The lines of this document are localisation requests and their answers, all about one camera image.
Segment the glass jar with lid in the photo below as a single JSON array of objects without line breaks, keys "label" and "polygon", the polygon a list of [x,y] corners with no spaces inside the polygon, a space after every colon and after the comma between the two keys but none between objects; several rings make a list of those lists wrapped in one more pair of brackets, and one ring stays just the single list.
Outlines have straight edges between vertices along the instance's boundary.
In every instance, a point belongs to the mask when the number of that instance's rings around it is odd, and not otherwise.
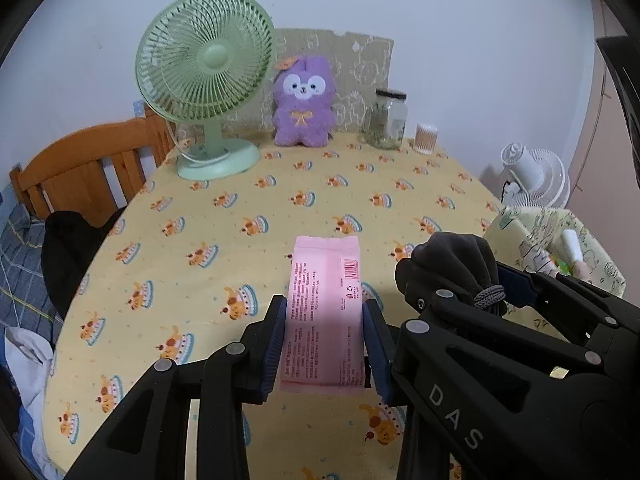
[{"label": "glass jar with lid", "polygon": [[364,136],[380,150],[400,148],[404,140],[408,116],[407,95],[392,89],[377,88],[368,109]]}]

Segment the patterned fabric storage box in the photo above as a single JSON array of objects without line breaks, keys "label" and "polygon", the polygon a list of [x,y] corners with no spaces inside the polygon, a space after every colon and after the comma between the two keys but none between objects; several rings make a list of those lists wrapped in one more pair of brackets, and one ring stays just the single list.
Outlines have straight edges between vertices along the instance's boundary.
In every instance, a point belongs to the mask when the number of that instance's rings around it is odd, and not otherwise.
[{"label": "patterned fabric storage box", "polygon": [[[565,229],[575,230],[582,246],[583,262],[571,264],[561,240]],[[576,278],[620,298],[625,278],[598,240],[568,209],[506,206],[492,220],[484,239],[497,261],[525,271],[562,274],[552,259],[564,260]]]}]

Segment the cotton swab container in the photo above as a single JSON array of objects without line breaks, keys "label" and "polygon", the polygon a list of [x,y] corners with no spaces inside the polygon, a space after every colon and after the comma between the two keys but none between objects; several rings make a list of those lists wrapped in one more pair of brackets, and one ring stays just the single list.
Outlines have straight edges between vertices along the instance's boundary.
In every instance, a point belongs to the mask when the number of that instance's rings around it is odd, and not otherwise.
[{"label": "cotton swab container", "polygon": [[435,151],[439,130],[429,124],[416,125],[416,136],[413,140],[413,148],[423,155],[432,154]]}]

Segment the black garment on chair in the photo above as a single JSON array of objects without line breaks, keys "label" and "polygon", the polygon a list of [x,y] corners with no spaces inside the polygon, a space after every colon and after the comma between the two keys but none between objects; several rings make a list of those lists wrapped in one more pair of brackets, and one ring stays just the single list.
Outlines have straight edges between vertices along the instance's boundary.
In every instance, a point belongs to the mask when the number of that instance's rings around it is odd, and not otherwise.
[{"label": "black garment on chair", "polygon": [[92,226],[80,212],[55,211],[44,222],[41,270],[51,304],[64,320],[80,282],[124,208],[103,226]]}]

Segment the green desk fan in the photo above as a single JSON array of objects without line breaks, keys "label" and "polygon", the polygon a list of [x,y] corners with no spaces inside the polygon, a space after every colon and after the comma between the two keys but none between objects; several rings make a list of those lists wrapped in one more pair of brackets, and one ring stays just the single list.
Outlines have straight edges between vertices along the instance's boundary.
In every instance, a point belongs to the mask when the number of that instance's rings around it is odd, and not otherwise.
[{"label": "green desk fan", "polygon": [[273,24],[256,0],[177,0],[145,29],[134,70],[145,104],[203,128],[188,148],[174,142],[179,177],[221,179],[257,164],[258,147],[226,138],[221,121],[262,88],[273,57]]}]

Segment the blue plaid bedding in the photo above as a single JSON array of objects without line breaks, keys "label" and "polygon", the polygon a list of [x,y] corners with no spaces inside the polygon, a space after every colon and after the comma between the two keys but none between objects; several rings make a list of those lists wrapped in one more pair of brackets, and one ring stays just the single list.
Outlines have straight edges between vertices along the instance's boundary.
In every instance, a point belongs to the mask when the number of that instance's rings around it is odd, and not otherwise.
[{"label": "blue plaid bedding", "polygon": [[1,205],[1,333],[21,327],[43,337],[52,348],[63,319],[51,304],[41,270],[44,223],[33,217],[7,188]]}]

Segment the beige door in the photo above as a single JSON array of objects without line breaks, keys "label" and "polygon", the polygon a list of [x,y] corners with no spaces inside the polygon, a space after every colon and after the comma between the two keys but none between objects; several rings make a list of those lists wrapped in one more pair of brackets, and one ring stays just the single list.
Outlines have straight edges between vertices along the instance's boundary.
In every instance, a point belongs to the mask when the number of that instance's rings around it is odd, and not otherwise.
[{"label": "beige door", "polygon": [[608,252],[624,247],[639,220],[639,189],[623,107],[599,49],[570,182],[570,209]]}]

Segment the pink tissue pack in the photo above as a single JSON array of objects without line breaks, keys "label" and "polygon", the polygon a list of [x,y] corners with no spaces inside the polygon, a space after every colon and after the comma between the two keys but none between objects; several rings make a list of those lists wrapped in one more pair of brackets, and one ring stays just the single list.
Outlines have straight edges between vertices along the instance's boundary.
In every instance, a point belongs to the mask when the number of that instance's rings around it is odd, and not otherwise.
[{"label": "pink tissue pack", "polygon": [[280,363],[282,390],[363,394],[362,306],[358,237],[297,237]]}]

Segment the wooden chair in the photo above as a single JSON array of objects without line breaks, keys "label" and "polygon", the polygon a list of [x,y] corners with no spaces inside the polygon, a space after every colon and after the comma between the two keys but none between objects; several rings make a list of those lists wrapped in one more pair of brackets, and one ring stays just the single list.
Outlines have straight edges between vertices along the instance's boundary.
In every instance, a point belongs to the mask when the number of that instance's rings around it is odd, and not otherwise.
[{"label": "wooden chair", "polygon": [[37,218],[57,210],[76,211],[92,226],[102,226],[119,208],[103,163],[114,166],[127,203],[145,184],[140,151],[149,148],[161,164],[172,147],[169,128],[148,106],[126,122],[98,125],[64,136],[9,177],[17,200]]}]

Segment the purple plush bunny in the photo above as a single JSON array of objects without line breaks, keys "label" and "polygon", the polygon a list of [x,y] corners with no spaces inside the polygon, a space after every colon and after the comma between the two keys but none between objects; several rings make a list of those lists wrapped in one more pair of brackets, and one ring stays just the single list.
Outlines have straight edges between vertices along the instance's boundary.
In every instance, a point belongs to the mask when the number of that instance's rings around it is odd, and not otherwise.
[{"label": "purple plush bunny", "polygon": [[336,125],[332,110],[336,84],[330,62],[322,55],[292,56],[276,67],[274,143],[323,148]]}]

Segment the beige patterned board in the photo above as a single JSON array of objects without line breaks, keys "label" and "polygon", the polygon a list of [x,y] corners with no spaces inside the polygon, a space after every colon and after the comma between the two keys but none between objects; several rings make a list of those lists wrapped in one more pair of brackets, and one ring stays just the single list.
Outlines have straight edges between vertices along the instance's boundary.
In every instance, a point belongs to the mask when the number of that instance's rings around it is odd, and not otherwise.
[{"label": "beige patterned board", "polygon": [[[333,110],[337,131],[362,129],[367,108],[375,99],[377,88],[388,86],[394,42],[356,32],[329,29],[278,28],[276,57],[279,63],[301,55],[322,55],[331,65],[336,83]],[[272,128],[274,101],[272,86],[279,71],[273,68],[262,88],[242,107],[221,123],[225,136],[242,132],[268,131]]]}]

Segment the yellow cake-print tablecloth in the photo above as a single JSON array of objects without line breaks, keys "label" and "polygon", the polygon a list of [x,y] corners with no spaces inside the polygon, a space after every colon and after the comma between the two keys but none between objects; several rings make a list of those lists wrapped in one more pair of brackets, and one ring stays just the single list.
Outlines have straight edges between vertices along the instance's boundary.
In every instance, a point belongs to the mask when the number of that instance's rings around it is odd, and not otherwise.
[{"label": "yellow cake-print tablecloth", "polygon": [[158,359],[192,363],[241,336],[288,290],[299,235],[355,235],[367,297],[386,320],[412,315],[396,263],[437,231],[482,234],[495,197],[443,151],[386,152],[340,133],[325,148],[258,140],[260,162],[211,181],[168,156],[108,233],[55,348],[43,434],[68,469]]}]

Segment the green tissue pack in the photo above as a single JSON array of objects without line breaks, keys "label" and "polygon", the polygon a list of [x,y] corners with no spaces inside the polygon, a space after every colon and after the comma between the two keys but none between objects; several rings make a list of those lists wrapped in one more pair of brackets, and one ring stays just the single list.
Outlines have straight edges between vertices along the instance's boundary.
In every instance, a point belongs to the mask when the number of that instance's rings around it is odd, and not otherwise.
[{"label": "green tissue pack", "polygon": [[572,269],[564,260],[553,258],[552,261],[560,273],[563,275],[572,275]]}]

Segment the black drawstring pouch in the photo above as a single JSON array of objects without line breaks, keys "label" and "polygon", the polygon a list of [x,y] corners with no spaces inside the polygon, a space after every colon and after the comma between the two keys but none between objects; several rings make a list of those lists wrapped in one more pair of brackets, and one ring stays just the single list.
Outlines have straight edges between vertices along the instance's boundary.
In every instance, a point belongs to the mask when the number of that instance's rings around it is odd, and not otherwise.
[{"label": "black drawstring pouch", "polygon": [[473,234],[436,232],[396,264],[395,281],[404,294],[409,284],[448,289],[468,304],[501,318],[506,292],[488,241]]}]

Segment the white cloth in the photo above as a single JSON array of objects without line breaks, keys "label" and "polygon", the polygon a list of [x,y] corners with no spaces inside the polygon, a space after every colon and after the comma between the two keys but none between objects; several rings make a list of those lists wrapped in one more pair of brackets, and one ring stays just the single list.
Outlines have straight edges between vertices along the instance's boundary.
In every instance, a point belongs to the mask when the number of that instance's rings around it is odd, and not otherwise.
[{"label": "white cloth", "polygon": [[576,262],[584,261],[582,246],[580,246],[579,237],[575,230],[563,230],[561,233],[561,240],[565,247],[566,254],[568,255],[569,263],[574,264]]}]

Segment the white floor fan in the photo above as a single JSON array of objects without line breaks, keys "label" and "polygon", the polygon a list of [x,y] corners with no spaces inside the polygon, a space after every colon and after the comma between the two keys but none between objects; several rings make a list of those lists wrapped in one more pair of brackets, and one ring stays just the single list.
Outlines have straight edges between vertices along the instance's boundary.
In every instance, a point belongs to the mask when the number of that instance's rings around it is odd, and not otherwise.
[{"label": "white floor fan", "polygon": [[501,203],[510,207],[564,208],[570,176],[557,154],[512,142],[501,152],[506,180]]}]

